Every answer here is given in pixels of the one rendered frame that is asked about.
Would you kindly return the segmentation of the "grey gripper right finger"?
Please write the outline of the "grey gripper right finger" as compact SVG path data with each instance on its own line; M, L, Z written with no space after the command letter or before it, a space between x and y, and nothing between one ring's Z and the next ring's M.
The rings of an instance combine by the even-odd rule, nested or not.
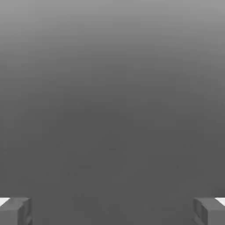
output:
M225 225L225 197L194 198L193 212L196 225Z

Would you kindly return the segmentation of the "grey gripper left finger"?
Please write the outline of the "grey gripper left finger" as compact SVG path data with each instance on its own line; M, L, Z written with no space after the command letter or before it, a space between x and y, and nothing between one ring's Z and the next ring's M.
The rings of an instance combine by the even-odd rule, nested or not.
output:
M0 197L0 225L33 225L32 198Z

